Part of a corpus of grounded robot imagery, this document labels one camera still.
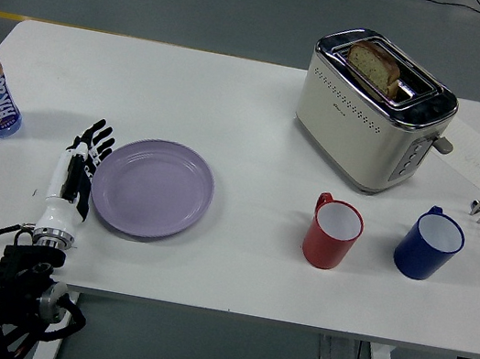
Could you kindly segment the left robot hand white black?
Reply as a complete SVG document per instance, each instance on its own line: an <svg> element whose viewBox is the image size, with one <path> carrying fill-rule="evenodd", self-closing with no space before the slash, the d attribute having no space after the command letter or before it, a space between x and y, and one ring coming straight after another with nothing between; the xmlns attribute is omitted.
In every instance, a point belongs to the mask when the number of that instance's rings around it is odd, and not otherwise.
<svg viewBox="0 0 480 359"><path fill-rule="evenodd" d="M111 155L113 128L102 119L74 137L62 152L45 197L45 212L36 224L37 236L60 239L69 246L76 227L89 211L93 176L103 160Z"/></svg>

